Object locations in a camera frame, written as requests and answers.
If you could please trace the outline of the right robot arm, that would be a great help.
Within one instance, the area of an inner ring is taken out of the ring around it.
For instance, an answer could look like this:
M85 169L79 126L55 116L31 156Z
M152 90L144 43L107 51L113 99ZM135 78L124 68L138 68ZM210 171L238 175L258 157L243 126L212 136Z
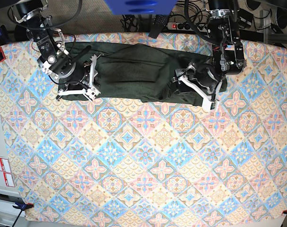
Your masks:
M41 15L47 6L45 0L26 0L12 5L8 9L8 17L25 28L28 38L36 43L41 53L37 60L41 70L58 86L56 100L71 98L93 101L101 93L94 82L98 75L98 56L94 54L89 61L79 63L91 50L90 45L76 56L71 56L60 27L52 24L51 16Z

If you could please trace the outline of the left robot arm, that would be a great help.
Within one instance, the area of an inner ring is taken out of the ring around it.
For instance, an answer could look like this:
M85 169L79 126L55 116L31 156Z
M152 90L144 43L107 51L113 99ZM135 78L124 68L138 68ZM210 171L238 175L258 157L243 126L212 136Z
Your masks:
M206 112L217 110L217 95L227 75L243 71L246 61L238 25L239 4L236 0L204 1L209 14L206 34L189 16L190 2L184 2L184 16L187 24L201 39L211 43L213 57L205 63L190 62L184 69L176 69L171 79L181 93L195 92L201 98L202 109Z

